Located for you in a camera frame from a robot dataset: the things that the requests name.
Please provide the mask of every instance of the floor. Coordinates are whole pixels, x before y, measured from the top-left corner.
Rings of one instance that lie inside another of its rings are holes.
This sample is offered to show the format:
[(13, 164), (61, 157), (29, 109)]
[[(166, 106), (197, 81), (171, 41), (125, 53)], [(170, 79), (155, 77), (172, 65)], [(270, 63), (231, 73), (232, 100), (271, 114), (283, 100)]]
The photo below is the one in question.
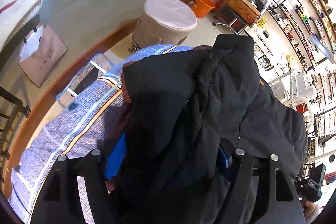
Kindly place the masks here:
[[(86, 50), (101, 39), (112, 33), (123, 21), (139, 17), (145, 0), (43, 0), (43, 6), (38, 17), (30, 26), (32, 29), (38, 23), (48, 24), (68, 48), (67, 53), (56, 63), (40, 88), (24, 74), (18, 66), (17, 46), (14, 53), (8, 57), (4, 69), (0, 73), (0, 85), (23, 100), (31, 108), (61, 73), (80, 57)], [(12, 40), (13, 45), (20, 45), (27, 30), (23, 29)], [(198, 25), (183, 42), (186, 46), (212, 45), (216, 36), (223, 33), (220, 27), (213, 27), (211, 18), (198, 20)], [(115, 64), (130, 55), (131, 37), (119, 42), (106, 53)], [(10, 114), (12, 105), (1, 101), (0, 111)], [(22, 126), (25, 118), (19, 117), (14, 125), (16, 132)]]

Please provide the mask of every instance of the round ottoman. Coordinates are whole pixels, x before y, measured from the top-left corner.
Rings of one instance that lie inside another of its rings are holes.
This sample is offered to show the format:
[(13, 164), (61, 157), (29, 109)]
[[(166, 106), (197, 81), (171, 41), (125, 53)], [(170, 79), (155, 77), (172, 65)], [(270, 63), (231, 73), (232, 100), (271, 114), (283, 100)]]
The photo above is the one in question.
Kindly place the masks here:
[(146, 0), (141, 21), (132, 35), (136, 48), (181, 44), (197, 25), (189, 6), (180, 0)]

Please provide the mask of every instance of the white strap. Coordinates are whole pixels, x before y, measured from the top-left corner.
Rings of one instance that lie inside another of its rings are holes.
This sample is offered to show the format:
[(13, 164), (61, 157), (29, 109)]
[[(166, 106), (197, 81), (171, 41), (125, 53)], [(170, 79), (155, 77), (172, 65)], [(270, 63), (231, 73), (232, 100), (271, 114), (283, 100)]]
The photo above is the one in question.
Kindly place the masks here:
[(77, 97), (78, 95), (71, 89), (67, 89), (67, 91), (69, 91), (74, 97)]
[(92, 60), (90, 61), (90, 63), (95, 66), (98, 70), (100, 70), (102, 73), (107, 73), (106, 70), (104, 70), (101, 66), (97, 65), (95, 62), (93, 62)]

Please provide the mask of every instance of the chair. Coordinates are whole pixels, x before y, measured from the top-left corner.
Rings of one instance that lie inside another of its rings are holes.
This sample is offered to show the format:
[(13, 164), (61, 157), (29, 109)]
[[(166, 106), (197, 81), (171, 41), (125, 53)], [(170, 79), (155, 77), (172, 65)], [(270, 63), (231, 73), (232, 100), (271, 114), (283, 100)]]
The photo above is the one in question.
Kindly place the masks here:
[[(255, 5), (257, 6), (257, 10), (258, 10), (259, 12), (261, 12), (261, 11), (264, 9), (264, 4), (261, 2), (261, 0), (254, 0), (254, 3), (255, 3)], [(254, 23), (253, 23), (253, 24), (249, 24), (249, 23), (247, 23), (247, 22), (246, 22), (240, 15), (238, 15), (238, 14), (235, 12), (234, 9), (232, 9), (231, 7), (229, 7), (229, 8), (230, 8), (231, 12), (234, 14), (235, 19), (234, 19), (231, 23), (229, 23), (229, 24), (226, 24), (226, 23), (219, 23), (219, 22), (212, 22), (212, 25), (213, 25), (213, 26), (216, 26), (216, 25), (227, 26), (227, 27), (230, 29), (230, 33), (231, 33), (231, 31), (233, 31), (235, 34), (237, 34), (237, 32), (232, 28), (232, 25), (233, 25), (237, 20), (243, 22), (244, 24), (246, 24), (246, 25), (248, 25), (248, 26), (250, 26), (250, 27), (253, 26)]]

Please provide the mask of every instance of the orange bucket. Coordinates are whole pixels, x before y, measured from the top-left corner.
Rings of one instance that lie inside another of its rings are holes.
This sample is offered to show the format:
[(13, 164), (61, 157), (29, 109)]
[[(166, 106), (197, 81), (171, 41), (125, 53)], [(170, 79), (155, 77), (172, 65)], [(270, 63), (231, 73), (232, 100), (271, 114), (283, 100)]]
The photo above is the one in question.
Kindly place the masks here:
[(191, 9), (198, 18), (205, 17), (214, 8), (216, 8), (216, 5), (211, 0), (195, 0), (191, 6)]

